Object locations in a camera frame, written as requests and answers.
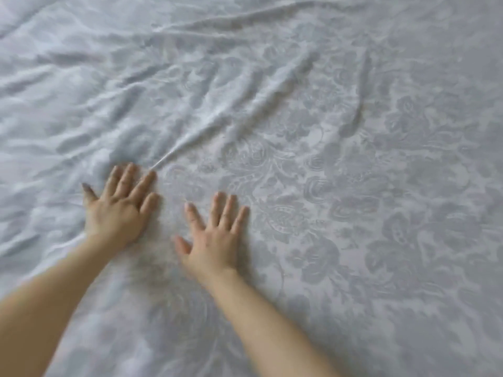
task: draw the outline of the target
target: bed sheet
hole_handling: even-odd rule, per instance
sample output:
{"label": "bed sheet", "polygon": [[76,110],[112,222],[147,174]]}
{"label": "bed sheet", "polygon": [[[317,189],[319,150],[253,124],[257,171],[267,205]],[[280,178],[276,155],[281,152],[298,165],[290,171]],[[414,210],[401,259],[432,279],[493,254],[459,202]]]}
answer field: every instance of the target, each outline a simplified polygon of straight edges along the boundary
{"label": "bed sheet", "polygon": [[169,240],[251,206],[250,283],[358,376],[503,370],[502,0],[0,0],[0,291],[157,164],[50,377],[254,375]]}

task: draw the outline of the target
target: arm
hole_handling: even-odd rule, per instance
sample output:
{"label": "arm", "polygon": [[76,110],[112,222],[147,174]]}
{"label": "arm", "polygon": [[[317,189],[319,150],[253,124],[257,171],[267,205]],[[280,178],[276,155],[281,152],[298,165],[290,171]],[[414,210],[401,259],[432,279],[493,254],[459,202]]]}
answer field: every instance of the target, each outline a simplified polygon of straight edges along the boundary
{"label": "arm", "polygon": [[227,199],[221,216],[219,199],[217,194],[206,227],[195,206],[185,207],[194,244],[175,237],[182,265],[211,293],[262,377],[337,377],[306,335],[238,275],[236,249],[248,208],[233,221],[236,197]]}
{"label": "arm", "polygon": [[83,185],[84,242],[0,302],[0,365],[4,375],[40,377],[45,373],[89,285],[110,259],[142,232],[158,196],[147,195],[153,172],[131,191],[135,170],[132,164],[124,172],[114,168],[100,198]]}

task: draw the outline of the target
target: wrinkled fabric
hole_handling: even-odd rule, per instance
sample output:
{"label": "wrinkled fabric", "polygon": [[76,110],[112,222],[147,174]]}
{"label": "wrinkled fabric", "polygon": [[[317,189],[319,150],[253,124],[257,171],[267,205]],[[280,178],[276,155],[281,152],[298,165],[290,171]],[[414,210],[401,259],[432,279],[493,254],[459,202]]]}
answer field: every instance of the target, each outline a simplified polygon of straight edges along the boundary
{"label": "wrinkled fabric", "polygon": [[0,291],[156,165],[140,242],[47,376],[253,376],[185,277],[183,202],[251,206],[242,270],[341,370],[503,370],[502,0],[0,0]]}

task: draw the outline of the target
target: person's right arm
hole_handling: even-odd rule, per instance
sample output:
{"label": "person's right arm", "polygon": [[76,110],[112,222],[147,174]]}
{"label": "person's right arm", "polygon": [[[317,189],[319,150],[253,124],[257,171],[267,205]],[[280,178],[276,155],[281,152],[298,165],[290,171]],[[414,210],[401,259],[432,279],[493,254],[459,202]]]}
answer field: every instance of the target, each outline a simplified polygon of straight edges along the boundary
{"label": "person's right arm", "polygon": [[193,204],[186,205],[194,244],[174,238],[182,265],[213,296],[262,377],[338,377],[307,336],[237,273],[236,250],[248,208],[233,220],[236,197],[227,199],[222,213],[220,197],[214,197],[207,225]]}

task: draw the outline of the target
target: floral pattern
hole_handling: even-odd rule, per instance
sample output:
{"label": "floral pattern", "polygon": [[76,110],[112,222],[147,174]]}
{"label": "floral pattern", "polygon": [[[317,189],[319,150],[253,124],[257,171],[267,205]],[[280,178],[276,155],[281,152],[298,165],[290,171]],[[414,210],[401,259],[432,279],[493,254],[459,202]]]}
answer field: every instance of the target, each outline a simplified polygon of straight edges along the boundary
{"label": "floral pattern", "polygon": [[503,370],[501,0],[0,0],[0,293],[81,240],[80,183],[157,165],[140,243],[50,377],[253,376],[181,272],[185,200],[349,375]]}

